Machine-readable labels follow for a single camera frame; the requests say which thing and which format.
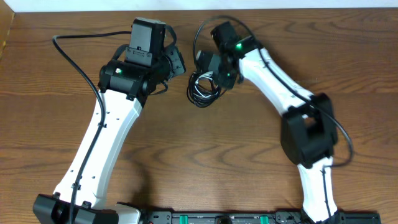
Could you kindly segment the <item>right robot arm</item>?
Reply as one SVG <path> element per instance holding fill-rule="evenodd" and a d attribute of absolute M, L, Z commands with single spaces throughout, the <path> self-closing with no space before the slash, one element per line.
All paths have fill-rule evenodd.
<path fill-rule="evenodd" d="M 331 169 L 338 136 L 329 97 L 315 95 L 293 81 L 253 36 L 214 36 L 213 40 L 222 58 L 213 69 L 217 83 L 231 88 L 233 75 L 239 75 L 258 87 L 279 113 L 280 144 L 298 168 L 307 220 L 334 221 L 338 208 Z"/>

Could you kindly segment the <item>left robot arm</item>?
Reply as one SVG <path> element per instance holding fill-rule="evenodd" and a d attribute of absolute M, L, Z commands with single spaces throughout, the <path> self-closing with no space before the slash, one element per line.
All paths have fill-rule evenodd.
<path fill-rule="evenodd" d="M 185 72 L 181 53 L 168 46 L 152 65 L 150 52 L 122 45 L 99 73 L 93 116 L 77 154 L 52 195 L 37 196 L 40 223 L 139 223 L 141 211 L 125 203 L 106 208 L 108 185 L 122 145 L 156 86 Z"/>

